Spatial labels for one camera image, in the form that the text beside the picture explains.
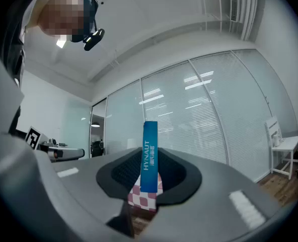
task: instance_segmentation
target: white sticker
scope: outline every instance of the white sticker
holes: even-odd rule
[[[58,172],[57,175],[59,177],[64,177],[64,176],[76,174],[76,173],[78,173],[78,171],[79,170],[76,167],[74,167],[74,168],[70,168],[70,169]]]

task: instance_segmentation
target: person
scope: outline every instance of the person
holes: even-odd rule
[[[73,42],[90,31],[91,0],[3,0],[0,4],[0,57],[20,87],[25,62],[25,33],[39,27],[48,36]],[[9,133],[16,134],[18,109]]]

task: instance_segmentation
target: blue package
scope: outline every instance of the blue package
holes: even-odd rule
[[[143,145],[140,174],[140,191],[156,193],[158,188],[158,122],[143,124]]]

